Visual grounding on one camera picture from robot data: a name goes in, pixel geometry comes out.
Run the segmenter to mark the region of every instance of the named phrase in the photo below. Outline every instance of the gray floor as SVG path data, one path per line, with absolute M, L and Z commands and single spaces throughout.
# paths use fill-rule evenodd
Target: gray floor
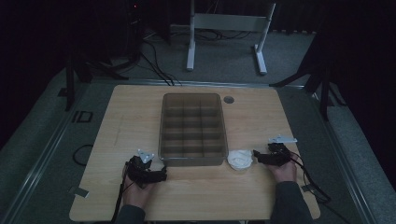
M 260 87 L 292 75 L 313 37 L 269 34 L 264 46 L 268 75 L 264 77 L 258 75 L 252 54 L 251 47 L 259 38 L 256 34 L 244 39 L 197 41 L 193 72 L 185 70 L 186 35 L 173 36 L 172 45 L 156 37 L 148 41 L 157 50 L 161 69 L 175 76 L 183 85 Z M 149 45 L 144 45 L 142 51 L 153 60 Z M 2 217 L 11 208 L 12 213 L 7 217 L 16 214 L 11 219 L 13 223 L 74 223 L 68 218 L 74 196 L 67 191 L 78 186 L 84 167 L 75 164 L 72 156 L 78 147 L 93 144 L 112 89 L 120 83 L 163 85 L 153 72 L 144 68 L 149 67 L 146 62 L 141 60 L 138 65 L 122 73 L 130 77 L 130 81 L 96 77 L 92 84 L 79 84 L 80 97 L 70 112 L 64 112 L 65 99 L 57 97 L 59 89 L 64 87 L 64 72 L 51 81 L 24 123 L 0 152 Z M 292 84 L 302 86 L 305 81 L 306 77 Z M 392 208 L 396 207 L 394 190 L 389 188 L 347 107 L 329 107 L 331 121 L 324 122 L 318 114 L 318 102 L 304 91 L 283 88 L 278 92 L 293 134 L 299 139 L 298 147 L 307 169 L 318 185 L 332 196 L 329 206 L 350 223 L 396 223 L 392 215 Z M 75 111 L 93 112 L 92 122 L 72 122 Z M 347 150 L 340 153 L 340 148 Z M 370 163 L 369 167 L 361 168 L 356 161 L 348 161 L 350 154 L 356 153 L 353 148 L 361 150 L 358 155 L 364 151 L 365 156 L 361 155 L 363 158 L 360 159 Z M 48 156 L 43 159 L 41 153 Z M 87 149 L 79 158 L 87 160 L 89 153 Z M 346 165 L 339 164 L 343 158 L 346 158 Z M 29 173 L 37 167 L 42 173 Z M 33 176 L 35 180 L 24 182 L 27 176 Z M 21 194 L 22 187 L 33 190 Z M 368 200 L 368 205 L 361 204 L 361 197 Z M 328 208 L 321 205 L 320 210 L 321 216 L 316 223 L 343 223 Z

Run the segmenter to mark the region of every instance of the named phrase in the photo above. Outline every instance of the dark background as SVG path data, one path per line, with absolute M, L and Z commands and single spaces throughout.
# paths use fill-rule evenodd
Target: dark background
M 1 1 L 0 2 L 0 99 L 2 147 L 46 89 L 49 81 L 65 66 L 70 46 L 85 46 L 98 57 L 122 54 L 125 33 L 115 26 L 118 35 L 104 35 L 92 2 L 85 1 Z M 149 1 L 145 22 L 168 38 L 170 23 L 189 23 L 189 1 Z M 197 2 L 197 11 L 211 1 Z M 234 14 L 260 14 L 258 1 L 219 3 L 219 11 Z M 111 18 L 122 14 L 124 2 L 114 7 L 109 1 L 95 1 L 109 8 Z M 393 1 L 278 1 L 270 30 L 318 32 L 304 64 L 331 58 L 332 81 L 360 124 L 375 155 L 393 187 L 392 173 L 396 152 L 396 6 Z M 119 15 L 115 22 L 125 21 Z

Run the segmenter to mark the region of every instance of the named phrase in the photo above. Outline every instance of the cable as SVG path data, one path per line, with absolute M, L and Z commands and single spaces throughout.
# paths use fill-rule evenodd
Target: cable
M 125 192 L 125 190 L 127 190 L 129 187 L 131 187 L 132 184 L 128 185 L 128 186 L 122 191 L 122 193 Z
M 149 46 L 152 47 L 153 51 L 154 51 L 154 62 L 152 63 L 143 53 L 141 53 L 142 57 L 148 62 L 148 64 L 151 66 L 152 69 L 150 69 L 151 71 L 155 72 L 160 78 L 162 78 L 169 86 L 175 86 L 175 82 L 174 80 L 180 85 L 182 86 L 182 84 L 180 83 L 180 81 L 175 78 L 175 76 L 173 76 L 172 74 L 169 73 L 165 73 L 160 66 L 158 65 L 158 57 L 157 57 L 157 50 L 155 49 L 154 45 L 152 45 L 151 43 L 149 43 L 148 41 L 144 41 L 143 43 L 148 44 Z
M 140 57 L 138 57 L 137 60 L 135 61 L 133 61 L 131 58 L 128 58 L 128 62 L 115 65 L 113 67 L 110 67 L 110 69 L 112 69 L 113 71 L 118 71 L 120 74 L 122 74 L 135 68 L 139 64 L 139 62 L 140 62 Z
M 209 29 L 204 29 L 201 30 L 200 33 L 213 33 L 216 36 L 215 37 L 207 37 L 205 35 L 198 35 L 196 34 L 195 36 L 200 37 L 203 40 L 207 40 L 207 41 L 220 41 L 220 40 L 230 40 L 230 39 L 243 39 L 245 37 L 247 37 L 248 35 L 251 34 L 251 32 L 245 32 L 245 31 L 241 31 L 239 32 L 237 35 L 233 35 L 233 36 L 227 36 L 224 35 L 221 31 L 218 30 L 209 30 Z
M 210 9 L 211 9 L 212 7 L 215 7 L 215 8 L 213 9 L 213 12 L 212 12 L 212 13 L 213 13 L 213 14 L 216 13 L 216 10 L 217 10 L 217 8 L 218 8 L 218 4 L 219 4 L 219 0 L 211 1 L 210 7 L 207 9 L 206 14 L 209 13 L 209 11 L 210 11 Z
M 76 149 L 75 152 L 73 153 L 73 161 L 80 166 L 87 166 L 87 163 L 82 163 L 77 160 L 77 153 L 84 147 L 93 147 L 93 145 L 91 145 L 91 144 L 83 145 L 83 146 L 79 147 L 78 149 Z
M 292 151 L 290 151 L 290 153 L 296 155 L 296 156 L 301 160 L 301 162 L 304 164 L 303 158 L 301 158 L 300 155 L 298 155 L 297 153 L 292 152 Z M 331 208 L 331 207 L 328 205 L 328 203 L 329 203 L 332 199 L 330 198 L 329 195 L 327 195 L 327 194 L 326 194 L 326 193 L 325 193 L 325 192 L 324 192 L 324 191 L 312 180 L 311 176 L 309 175 L 309 173 L 307 172 L 307 170 L 306 170 L 306 168 L 303 166 L 303 164 L 299 163 L 297 160 L 295 160 L 295 159 L 293 159 L 293 158 L 290 158 L 290 159 L 291 159 L 292 161 L 294 161 L 296 164 L 298 164 L 298 165 L 303 169 L 303 171 L 304 171 L 304 184 L 305 184 L 306 188 L 309 189 L 309 191 L 310 191 L 310 192 L 315 196 L 315 198 L 318 200 L 318 203 L 323 204 L 327 209 L 329 209 L 329 210 L 330 210 L 331 212 L 333 212 L 336 216 L 338 216 L 339 218 L 341 218 L 345 223 L 350 224 L 350 222 L 349 222 L 345 217 L 343 217 L 341 214 L 339 214 L 337 211 L 335 211 L 333 208 Z M 305 181 L 305 177 L 308 178 L 309 183 L 314 187 L 314 189 L 316 189 L 317 191 L 319 191 L 320 194 L 322 194 L 323 196 L 326 197 L 326 199 L 320 198 L 315 192 L 312 191 L 311 188 L 309 188 L 309 187 L 307 186 L 306 181 Z
M 124 173 L 123 173 L 123 176 L 122 176 L 122 182 L 121 182 L 121 184 L 120 184 L 120 190 L 119 190 L 119 197 L 117 198 L 116 208 L 114 209 L 114 214 L 113 214 L 113 218 L 111 218 L 111 223 L 115 223 L 115 222 L 116 222 L 117 216 L 118 216 L 119 211 L 120 211 L 120 204 L 121 204 L 121 200 L 122 200 L 122 193 L 125 191 L 124 185 L 125 185 L 125 179 L 126 179 L 126 176 L 127 176 L 127 173 L 128 173 L 129 162 L 126 162 L 125 165 L 124 165 L 124 167 L 126 167 L 126 168 L 124 169 Z

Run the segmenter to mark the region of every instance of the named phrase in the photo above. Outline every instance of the clear plastic organizer tray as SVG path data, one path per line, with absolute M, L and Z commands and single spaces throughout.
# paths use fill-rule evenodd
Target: clear plastic organizer tray
M 228 147 L 219 95 L 165 94 L 158 154 L 166 166 L 221 165 Z

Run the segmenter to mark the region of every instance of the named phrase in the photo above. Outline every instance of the tape strip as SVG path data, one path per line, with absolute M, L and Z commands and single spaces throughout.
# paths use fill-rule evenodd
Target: tape strip
M 70 194 L 78 195 L 78 196 L 81 196 L 83 198 L 87 198 L 88 195 L 90 194 L 89 191 L 87 191 L 85 189 L 78 188 L 78 187 L 71 187 L 68 192 Z

